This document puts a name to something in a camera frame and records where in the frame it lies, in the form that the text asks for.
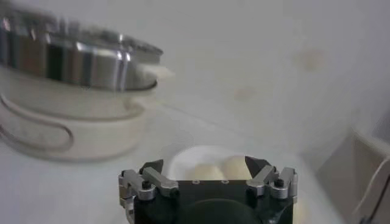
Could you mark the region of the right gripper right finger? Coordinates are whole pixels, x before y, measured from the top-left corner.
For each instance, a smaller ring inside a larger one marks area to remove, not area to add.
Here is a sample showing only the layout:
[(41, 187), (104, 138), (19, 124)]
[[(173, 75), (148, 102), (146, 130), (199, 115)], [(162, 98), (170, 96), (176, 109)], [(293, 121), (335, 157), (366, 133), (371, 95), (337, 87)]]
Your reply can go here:
[(268, 191), (276, 200), (297, 202), (298, 173), (294, 168), (284, 167), (279, 172), (265, 159), (245, 156), (244, 160), (252, 177), (246, 184), (256, 197), (262, 197)]

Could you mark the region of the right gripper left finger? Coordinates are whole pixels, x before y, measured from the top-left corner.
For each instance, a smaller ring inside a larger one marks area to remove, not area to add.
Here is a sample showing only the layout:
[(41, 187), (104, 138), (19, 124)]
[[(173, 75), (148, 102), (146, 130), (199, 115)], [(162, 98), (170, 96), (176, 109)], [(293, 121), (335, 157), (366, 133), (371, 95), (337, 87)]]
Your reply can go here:
[(127, 211), (134, 208), (134, 200), (152, 201), (157, 195), (167, 198), (179, 196), (179, 182), (161, 174), (163, 160), (145, 163), (139, 171), (123, 170), (118, 175), (119, 204)]

